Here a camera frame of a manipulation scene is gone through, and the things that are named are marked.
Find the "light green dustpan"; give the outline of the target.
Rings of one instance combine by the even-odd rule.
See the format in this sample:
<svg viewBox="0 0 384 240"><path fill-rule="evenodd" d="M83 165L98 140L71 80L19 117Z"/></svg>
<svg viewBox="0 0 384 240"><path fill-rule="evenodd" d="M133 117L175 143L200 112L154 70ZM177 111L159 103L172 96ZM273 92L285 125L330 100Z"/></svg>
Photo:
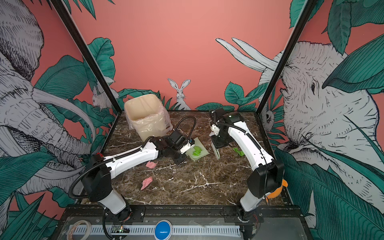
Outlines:
<svg viewBox="0 0 384 240"><path fill-rule="evenodd" d="M186 155L189 156L193 161L197 161L209 154L207 149L204 147L202 142L199 140L199 138L195 138L195 146L191 149L189 149L186 152Z"/></svg>

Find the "light green hand brush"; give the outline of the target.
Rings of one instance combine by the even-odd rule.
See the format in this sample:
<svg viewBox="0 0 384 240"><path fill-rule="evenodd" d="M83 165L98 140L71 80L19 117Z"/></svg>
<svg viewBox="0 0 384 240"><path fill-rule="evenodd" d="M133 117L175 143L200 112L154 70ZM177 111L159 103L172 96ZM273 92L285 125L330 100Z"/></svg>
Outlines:
<svg viewBox="0 0 384 240"><path fill-rule="evenodd" d="M217 158L217 160L219 160L221 157L220 157L220 152L218 151L218 149L215 147L214 143L211 142L211 146L212 146L212 149L213 149L213 152Z"/></svg>

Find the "cream trash bin with bag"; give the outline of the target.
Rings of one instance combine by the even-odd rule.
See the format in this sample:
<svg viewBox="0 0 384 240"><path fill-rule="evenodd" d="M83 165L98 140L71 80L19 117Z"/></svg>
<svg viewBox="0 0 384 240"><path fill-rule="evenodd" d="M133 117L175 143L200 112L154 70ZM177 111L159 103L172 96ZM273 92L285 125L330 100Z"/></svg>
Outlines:
<svg viewBox="0 0 384 240"><path fill-rule="evenodd" d="M124 104L127 121L142 141L148 137L163 137L173 129L170 115L154 94L128 100Z"/></svg>

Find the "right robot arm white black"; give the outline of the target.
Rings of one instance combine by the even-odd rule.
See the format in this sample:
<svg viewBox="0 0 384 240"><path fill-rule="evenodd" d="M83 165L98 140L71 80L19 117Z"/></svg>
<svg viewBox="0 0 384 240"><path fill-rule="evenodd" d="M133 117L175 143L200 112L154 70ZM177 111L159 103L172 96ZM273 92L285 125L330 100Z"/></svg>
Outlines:
<svg viewBox="0 0 384 240"><path fill-rule="evenodd" d="M217 159L219 149L237 143L246 156L252 174L247 178L247 192L237 210L239 221L246 223L254 218L263 200L278 196L284 186L285 167L274 159L256 140L245 119L238 112L226 113L224 109L210 110L212 148Z"/></svg>

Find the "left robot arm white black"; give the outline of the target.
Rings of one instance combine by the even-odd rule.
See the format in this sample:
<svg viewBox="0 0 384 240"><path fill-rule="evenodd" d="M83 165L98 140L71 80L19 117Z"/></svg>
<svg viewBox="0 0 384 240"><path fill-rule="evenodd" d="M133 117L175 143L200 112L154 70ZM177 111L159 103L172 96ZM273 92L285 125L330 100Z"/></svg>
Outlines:
<svg viewBox="0 0 384 240"><path fill-rule="evenodd" d="M150 136L141 146L117 155L95 155L84 173L71 184L69 196L98 203L115 221L126 222L133 210L113 188L112 179L137 165L163 157L172 158L175 164L180 164L185 160L186 152L194 146L194 139L174 130L169 136Z"/></svg>

